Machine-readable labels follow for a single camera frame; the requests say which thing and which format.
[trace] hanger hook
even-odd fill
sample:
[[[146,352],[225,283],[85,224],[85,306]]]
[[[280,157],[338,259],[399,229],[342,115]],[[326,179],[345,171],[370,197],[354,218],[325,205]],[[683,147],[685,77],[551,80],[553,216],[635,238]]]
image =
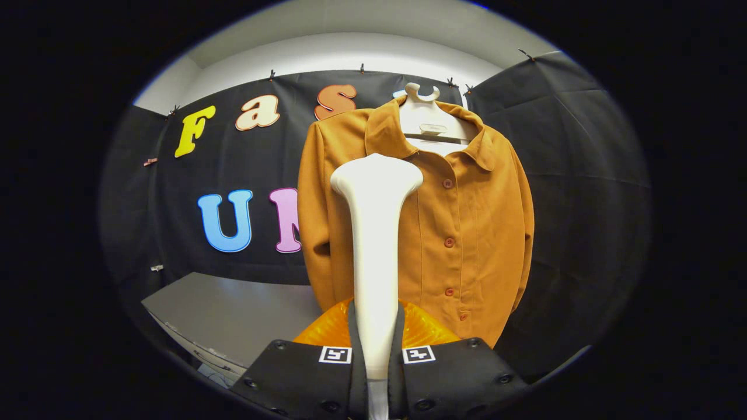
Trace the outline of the hanger hook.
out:
[[[419,90],[420,85],[417,83],[408,83],[407,85],[405,85],[405,92],[407,92],[407,97],[417,102],[433,102],[437,100],[441,95],[441,91],[438,90],[436,86],[433,87],[433,93],[428,96],[421,96],[420,94],[418,94]]]

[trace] letter cutout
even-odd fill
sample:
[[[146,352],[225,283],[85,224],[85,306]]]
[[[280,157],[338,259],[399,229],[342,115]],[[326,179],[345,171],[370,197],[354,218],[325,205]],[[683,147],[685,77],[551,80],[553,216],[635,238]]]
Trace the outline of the letter cutout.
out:
[[[351,84],[331,84],[319,91],[317,102],[319,106],[314,108],[317,120],[329,118],[345,111],[356,109],[356,103],[351,98],[356,97],[358,92]]]
[[[198,139],[205,130],[205,121],[208,118],[212,118],[215,115],[215,105],[210,105],[205,109],[195,112],[194,114],[187,115],[182,123],[184,128],[182,129],[182,138],[179,139],[179,147],[174,152],[174,157],[192,153],[194,150],[194,143],[192,143],[192,136]]]
[[[231,238],[225,236],[220,229],[218,205],[223,201],[220,195],[204,195],[197,200],[197,205],[202,210],[202,226],[205,228],[208,243],[224,253],[237,253],[246,248],[252,240],[252,224],[249,221],[249,200],[252,199],[252,191],[232,191],[228,198],[233,203],[236,214],[236,235]]]
[[[244,111],[236,119],[236,129],[240,132],[251,130],[256,126],[272,126],[279,118],[278,97],[275,95],[262,95],[248,101],[241,107]]]
[[[301,250],[301,243],[296,241],[294,235],[294,228],[298,232],[298,190],[280,188],[270,193],[270,201],[278,209],[280,225],[280,242],[275,245],[275,249],[279,253],[297,253]]]

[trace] jacket collar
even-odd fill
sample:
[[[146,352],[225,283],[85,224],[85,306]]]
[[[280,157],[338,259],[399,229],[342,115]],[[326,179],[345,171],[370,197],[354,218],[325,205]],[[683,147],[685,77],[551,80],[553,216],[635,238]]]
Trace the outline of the jacket collar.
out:
[[[403,159],[414,155],[418,148],[405,139],[400,125],[400,106],[407,100],[407,95],[397,98],[374,109],[368,118],[365,129],[366,155],[379,153],[392,158]],[[495,153],[490,136],[486,134],[486,126],[474,112],[446,102],[436,101],[436,105],[443,111],[477,126],[479,132],[469,143],[464,153],[469,155],[484,170],[495,167]]]

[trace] white wall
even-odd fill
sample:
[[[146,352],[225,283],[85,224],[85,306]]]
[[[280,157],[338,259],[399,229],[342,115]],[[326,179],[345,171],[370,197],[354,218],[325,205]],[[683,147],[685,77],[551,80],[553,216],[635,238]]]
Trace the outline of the white wall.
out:
[[[166,115],[174,105],[183,105],[184,94],[201,72],[197,64],[185,55],[153,79],[133,104]]]
[[[187,105],[211,93],[249,81],[319,70],[395,72],[446,82],[463,92],[502,69],[445,46],[409,37],[358,32],[309,35],[240,52],[205,68],[177,102]]]

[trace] gray table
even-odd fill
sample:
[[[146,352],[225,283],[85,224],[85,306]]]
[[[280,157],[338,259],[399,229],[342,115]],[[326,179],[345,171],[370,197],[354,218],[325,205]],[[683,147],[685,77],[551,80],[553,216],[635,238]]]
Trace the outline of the gray table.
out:
[[[274,339],[295,339],[321,315],[309,285],[275,285],[192,273],[142,301],[189,342],[249,367]]]

